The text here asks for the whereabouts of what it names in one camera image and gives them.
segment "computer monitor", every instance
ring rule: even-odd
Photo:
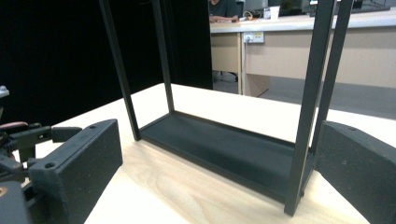
[[[268,0],[245,0],[246,11],[262,10],[268,7]]]

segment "wooden table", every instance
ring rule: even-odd
[[[176,110],[294,141],[300,106],[173,85]],[[167,113],[163,84],[132,95],[140,127]],[[367,223],[315,172],[294,217],[284,204],[149,144],[134,141],[122,99],[56,126],[85,128],[117,119],[123,165],[86,223]],[[331,110],[329,120],[361,129],[392,146],[396,121]],[[59,145],[37,146],[42,157]]]

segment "black metal frame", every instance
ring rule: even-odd
[[[320,118],[317,120],[317,127],[320,126],[320,123],[326,119],[327,111],[329,109],[329,104],[332,96],[332,87],[334,85],[335,75],[341,57],[341,50],[344,44],[345,33],[347,31],[347,24],[349,20],[350,9],[352,7],[352,1],[353,0],[344,0],[342,1],[340,6],[340,13],[337,21],[337,23],[339,24],[336,26],[337,28],[334,34],[334,41],[332,44],[332,54],[329,61],[330,67],[328,67],[327,71],[329,78],[325,79],[324,85],[326,92],[322,93],[322,95],[324,96],[322,96],[320,104]],[[313,169],[312,160],[315,155],[316,144],[313,145],[313,148],[311,150],[308,150],[308,146],[310,143],[310,136],[312,133],[312,127],[315,119],[322,73],[326,61],[326,51],[329,43],[329,36],[332,30],[332,18],[337,1],[320,1],[318,3],[317,17],[315,18],[310,56],[305,79],[300,121],[298,126],[296,143],[294,146],[291,146],[290,143],[284,141],[268,138],[266,136],[257,136],[257,134],[255,133],[239,130],[234,127],[219,124],[213,121],[208,121],[205,119],[196,118],[194,116],[185,115],[175,111],[172,96],[169,63],[167,58],[167,49],[172,47],[172,43],[168,43],[167,45],[167,39],[165,38],[165,31],[169,31],[169,29],[171,29],[171,27],[169,27],[169,21],[171,20],[169,18],[170,15],[162,14],[162,12],[167,7],[169,7],[169,3],[165,0],[152,0],[151,3],[153,5],[155,15],[155,24],[162,60],[163,79],[169,107],[169,114],[167,114],[163,118],[153,121],[148,126],[139,130],[137,128],[137,122],[134,116],[132,100],[129,90],[127,88],[128,82],[122,65],[120,47],[117,42],[117,35],[111,18],[109,3],[108,0],[100,0],[100,2],[102,12],[104,14],[104,20],[110,46],[112,48],[114,56],[114,61],[118,68],[121,89],[125,99],[125,104],[128,109],[128,114],[130,116],[131,125],[134,131],[134,139],[139,140],[141,136],[143,139],[150,141],[155,145],[164,147],[165,149],[168,149],[184,158],[187,158],[188,160],[203,165],[205,168],[208,168],[221,175],[230,177],[232,180],[245,184],[248,187],[251,187],[259,192],[275,194],[276,199],[279,199],[281,202],[285,203],[285,213],[292,216],[295,212],[298,202],[300,201],[306,182]],[[179,125],[178,120],[182,120],[183,122],[185,122],[183,123],[184,126],[186,125],[186,123],[191,125],[192,130],[199,132],[202,135],[205,135],[205,128],[209,127],[210,129],[216,129],[220,132],[224,131],[226,133],[235,134],[235,136],[240,137],[240,139],[242,140],[244,136],[250,138],[254,135],[253,137],[257,137],[259,142],[263,141],[264,145],[266,145],[267,147],[278,147],[276,150],[286,150],[288,152],[292,151],[292,154],[288,158],[282,159],[283,162],[290,161],[290,164],[288,165],[288,167],[290,168],[290,173],[289,175],[286,175],[286,177],[283,175],[276,176],[277,174],[270,174],[271,178],[279,177],[279,179],[283,179],[279,182],[276,182],[274,184],[275,187],[271,187],[272,189],[268,188],[265,180],[257,181],[255,179],[255,175],[262,175],[262,172],[265,172],[265,169],[262,169],[260,165],[250,167],[251,164],[249,164],[249,162],[255,160],[254,156],[253,158],[244,158],[243,161],[239,161],[237,156],[232,158],[233,155],[225,155],[228,153],[228,148],[226,148],[225,150],[222,149],[223,146],[211,148],[211,145],[215,144],[206,144],[205,141],[200,142],[203,145],[200,146],[202,148],[198,148],[194,144],[194,141],[196,140],[191,140],[190,142],[184,141],[185,138],[189,138],[188,135],[177,131],[175,131],[174,133],[170,133],[173,126]],[[194,139],[198,138],[198,141],[200,141],[200,136],[198,133],[191,134],[194,135]],[[254,151],[254,153],[262,153],[261,150],[274,151],[273,148],[260,148],[260,144],[258,144],[258,148],[253,148],[251,150]],[[233,165],[235,164],[244,164],[248,168],[244,170],[244,173],[238,173],[239,171],[235,171],[235,169],[233,169]],[[286,186],[286,193],[276,194],[277,189],[274,188],[278,188],[279,183],[283,184],[282,187]]]

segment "white desk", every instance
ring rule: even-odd
[[[241,95],[173,85],[177,110],[294,141],[300,107]],[[167,113],[163,85],[132,96],[139,126]],[[85,128],[117,119],[123,165],[108,184],[87,223],[367,223],[314,172],[294,217],[284,204],[213,174],[143,140],[135,142],[123,100],[56,126]],[[396,147],[396,121],[340,111],[329,119],[361,129]],[[54,148],[37,147],[37,156]]]
[[[210,32],[212,38],[243,32],[264,32],[263,44],[247,44],[245,47],[240,43],[241,53],[227,58],[232,62],[240,60],[240,91],[245,95],[258,96],[269,88],[270,77],[305,78],[313,26],[314,18],[303,15],[281,17],[278,21],[215,23],[211,24]],[[394,39],[396,8],[352,14],[336,82],[396,88]]]

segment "gray floor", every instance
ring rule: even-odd
[[[235,77],[229,73],[213,73],[213,89],[237,93]],[[270,89],[259,96],[264,99],[300,104],[304,81],[293,78],[272,77]],[[336,83],[331,109],[357,114],[396,119],[396,89]]]

